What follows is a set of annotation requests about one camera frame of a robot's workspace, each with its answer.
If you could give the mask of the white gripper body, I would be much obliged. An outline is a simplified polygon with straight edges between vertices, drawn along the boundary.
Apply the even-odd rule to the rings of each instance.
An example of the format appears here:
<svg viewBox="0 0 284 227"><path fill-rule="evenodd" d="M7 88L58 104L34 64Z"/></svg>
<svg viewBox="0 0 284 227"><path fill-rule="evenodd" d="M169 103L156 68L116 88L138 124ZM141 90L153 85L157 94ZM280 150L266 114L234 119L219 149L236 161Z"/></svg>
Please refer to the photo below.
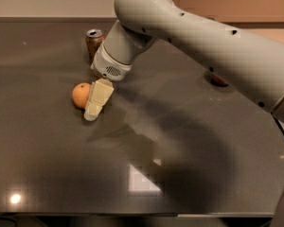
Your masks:
<svg viewBox="0 0 284 227"><path fill-rule="evenodd" d="M97 50L91 69L101 78L121 81L133 67L133 51L125 45L104 41Z"/></svg>

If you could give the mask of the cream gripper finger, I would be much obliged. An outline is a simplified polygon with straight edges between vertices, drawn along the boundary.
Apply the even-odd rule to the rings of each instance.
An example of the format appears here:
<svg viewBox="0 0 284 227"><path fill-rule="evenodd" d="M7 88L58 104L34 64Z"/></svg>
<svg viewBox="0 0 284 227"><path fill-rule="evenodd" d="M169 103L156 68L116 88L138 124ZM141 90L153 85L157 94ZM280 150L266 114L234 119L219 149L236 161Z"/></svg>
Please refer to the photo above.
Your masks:
<svg viewBox="0 0 284 227"><path fill-rule="evenodd" d="M84 118L87 121L95 121L98 118L113 91L114 85L108 79L98 79L92 83L85 104Z"/></svg>

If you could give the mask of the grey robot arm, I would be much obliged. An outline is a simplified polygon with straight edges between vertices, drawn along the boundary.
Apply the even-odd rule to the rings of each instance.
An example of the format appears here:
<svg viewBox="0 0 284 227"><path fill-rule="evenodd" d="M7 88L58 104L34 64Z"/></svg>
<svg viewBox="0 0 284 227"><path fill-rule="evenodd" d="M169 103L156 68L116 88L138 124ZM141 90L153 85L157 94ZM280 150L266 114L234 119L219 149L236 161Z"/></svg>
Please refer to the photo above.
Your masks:
<svg viewBox="0 0 284 227"><path fill-rule="evenodd" d="M121 81L161 39L284 123L284 44L177 8L171 0L115 0L117 20L91 69Z"/></svg>

